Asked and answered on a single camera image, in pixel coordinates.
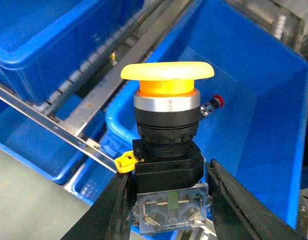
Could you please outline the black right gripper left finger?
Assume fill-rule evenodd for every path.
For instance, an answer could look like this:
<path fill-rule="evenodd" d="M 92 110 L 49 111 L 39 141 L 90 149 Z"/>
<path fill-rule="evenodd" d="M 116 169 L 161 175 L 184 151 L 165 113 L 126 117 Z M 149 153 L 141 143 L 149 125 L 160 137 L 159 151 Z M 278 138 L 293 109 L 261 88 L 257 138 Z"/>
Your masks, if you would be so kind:
<path fill-rule="evenodd" d="M 90 209 L 63 240 L 128 240 L 134 205 L 132 173 L 116 173 Z"/>

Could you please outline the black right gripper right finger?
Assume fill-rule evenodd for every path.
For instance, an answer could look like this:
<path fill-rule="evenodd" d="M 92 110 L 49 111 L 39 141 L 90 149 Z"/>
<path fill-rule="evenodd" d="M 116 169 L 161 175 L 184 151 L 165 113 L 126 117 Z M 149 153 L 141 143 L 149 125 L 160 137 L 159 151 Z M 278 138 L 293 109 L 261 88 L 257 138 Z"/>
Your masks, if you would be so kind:
<path fill-rule="evenodd" d="M 206 166 L 211 214 L 219 240 L 303 240 L 215 159 Z"/>

